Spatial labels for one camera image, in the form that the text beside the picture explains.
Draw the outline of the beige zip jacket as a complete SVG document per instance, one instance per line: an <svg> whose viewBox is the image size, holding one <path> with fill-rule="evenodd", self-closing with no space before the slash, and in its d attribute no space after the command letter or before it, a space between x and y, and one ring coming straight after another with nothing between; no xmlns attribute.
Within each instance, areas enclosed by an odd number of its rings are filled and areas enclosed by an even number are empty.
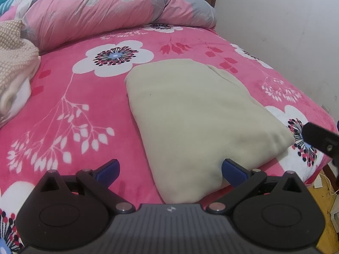
<svg viewBox="0 0 339 254"><path fill-rule="evenodd" d="M293 143L291 131L230 73L189 59L134 67L125 79L153 180L167 204L228 186L222 163L252 170Z"/></svg>

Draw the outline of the hot pink floral bedsheet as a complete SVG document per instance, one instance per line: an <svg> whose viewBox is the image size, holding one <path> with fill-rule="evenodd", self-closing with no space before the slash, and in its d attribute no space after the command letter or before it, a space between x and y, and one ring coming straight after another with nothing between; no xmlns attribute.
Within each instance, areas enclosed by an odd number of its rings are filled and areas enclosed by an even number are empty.
<svg viewBox="0 0 339 254"><path fill-rule="evenodd" d="M229 72L291 130L296 144L263 166L268 174L293 170L311 184L329 162L305 145L300 131L309 121L336 131L333 118L279 72L214 31L151 25L91 37L42 56L30 98L1 128L2 253L22 249L15 217L47 170L74 174L117 159L115 193L135 205L161 202L125 77L139 64L176 58Z"/></svg>

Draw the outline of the beige white houndstooth blanket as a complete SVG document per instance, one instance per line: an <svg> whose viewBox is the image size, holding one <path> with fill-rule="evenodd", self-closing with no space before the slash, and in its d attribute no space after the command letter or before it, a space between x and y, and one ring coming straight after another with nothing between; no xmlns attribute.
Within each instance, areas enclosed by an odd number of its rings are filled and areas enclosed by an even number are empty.
<svg viewBox="0 0 339 254"><path fill-rule="evenodd" d="M20 19L1 22L1 126L25 106L41 63L38 48L21 37L23 26Z"/></svg>

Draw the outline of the pink floral rolled duvet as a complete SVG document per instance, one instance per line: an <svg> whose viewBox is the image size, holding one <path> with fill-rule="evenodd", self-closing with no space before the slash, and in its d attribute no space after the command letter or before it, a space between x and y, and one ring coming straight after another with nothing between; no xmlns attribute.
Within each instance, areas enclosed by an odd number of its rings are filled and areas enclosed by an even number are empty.
<svg viewBox="0 0 339 254"><path fill-rule="evenodd" d="M150 23L207 29L217 23L215 9L204 0L14 0L1 24L14 20L41 52Z"/></svg>

